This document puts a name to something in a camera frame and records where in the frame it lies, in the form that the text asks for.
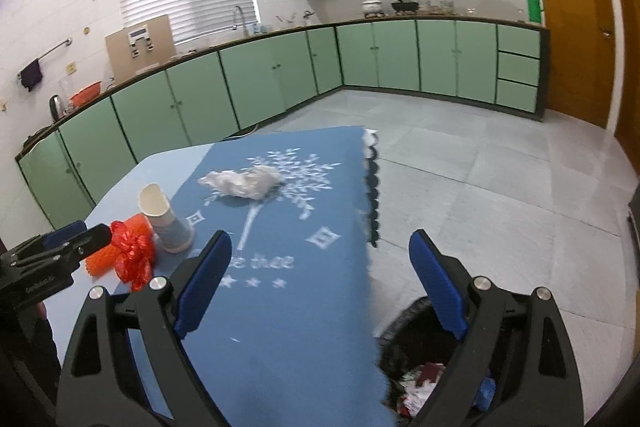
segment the blue tablecloth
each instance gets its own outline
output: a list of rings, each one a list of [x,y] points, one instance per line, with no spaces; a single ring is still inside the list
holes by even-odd
[[[380,403],[386,382],[371,334],[363,133],[332,128],[216,144],[172,199],[196,237],[183,255],[161,253],[156,275],[197,255],[218,229],[234,244],[200,328],[183,341],[233,427],[394,424]],[[257,163],[285,177],[264,204],[197,182]],[[131,338],[150,402],[169,415],[142,338]]]

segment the faucet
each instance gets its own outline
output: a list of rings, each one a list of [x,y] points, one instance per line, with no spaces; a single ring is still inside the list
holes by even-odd
[[[239,7],[238,5],[234,6],[234,25],[233,25],[233,30],[237,30],[238,29],[238,24],[236,24],[236,14],[240,12],[240,19],[242,20],[242,34],[244,35],[245,39],[249,38],[249,29],[246,27],[246,22],[244,20],[244,12],[242,11],[242,8]]]

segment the metal screw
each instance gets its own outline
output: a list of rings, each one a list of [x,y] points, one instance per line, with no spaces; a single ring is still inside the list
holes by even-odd
[[[104,288],[102,286],[94,286],[89,290],[89,298],[94,301],[99,299],[104,295]]]
[[[474,279],[474,286],[479,290],[485,291],[491,288],[491,281],[486,277],[476,277]]]
[[[543,301],[548,301],[551,298],[551,290],[549,290],[549,288],[545,288],[544,286],[540,286],[540,288],[536,290],[536,295]]]
[[[161,290],[165,286],[166,286],[166,279],[165,277],[162,277],[162,276],[154,277],[149,281],[149,288],[151,288],[152,290]]]

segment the crumpled tissue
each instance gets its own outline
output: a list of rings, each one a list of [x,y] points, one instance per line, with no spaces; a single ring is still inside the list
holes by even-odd
[[[198,180],[218,190],[225,196],[237,196],[260,201],[276,185],[282,183],[282,177],[275,167],[256,165],[246,171],[210,172]]]

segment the white pot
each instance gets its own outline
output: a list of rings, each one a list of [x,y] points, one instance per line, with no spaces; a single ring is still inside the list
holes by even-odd
[[[372,13],[382,13],[382,2],[379,0],[366,0],[362,3],[362,13],[365,15]]]

